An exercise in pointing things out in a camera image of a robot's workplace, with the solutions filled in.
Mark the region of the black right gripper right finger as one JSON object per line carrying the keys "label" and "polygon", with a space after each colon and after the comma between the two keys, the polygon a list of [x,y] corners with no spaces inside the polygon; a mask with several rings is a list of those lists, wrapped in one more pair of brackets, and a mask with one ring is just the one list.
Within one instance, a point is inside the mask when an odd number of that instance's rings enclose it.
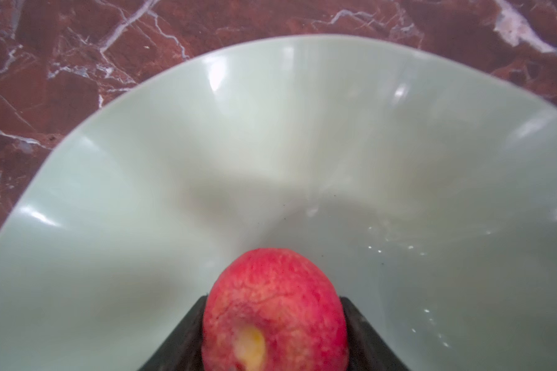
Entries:
{"label": "black right gripper right finger", "polygon": [[349,299],[340,297],[347,321],[348,371],[409,371]]}

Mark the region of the red fake peach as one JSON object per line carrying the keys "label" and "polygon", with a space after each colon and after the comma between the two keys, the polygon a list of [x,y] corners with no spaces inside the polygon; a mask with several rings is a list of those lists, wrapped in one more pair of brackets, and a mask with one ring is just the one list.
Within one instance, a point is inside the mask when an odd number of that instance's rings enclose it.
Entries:
{"label": "red fake peach", "polygon": [[328,277],[303,255],[249,251],[208,295],[201,354],[206,370],[345,370],[343,306]]}

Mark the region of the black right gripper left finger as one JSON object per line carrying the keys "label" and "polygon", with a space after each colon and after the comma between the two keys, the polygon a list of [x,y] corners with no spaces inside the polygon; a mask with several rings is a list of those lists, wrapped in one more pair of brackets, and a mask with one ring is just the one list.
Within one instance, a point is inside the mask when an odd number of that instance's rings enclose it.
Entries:
{"label": "black right gripper left finger", "polygon": [[203,316],[207,295],[200,297],[139,371],[202,371]]}

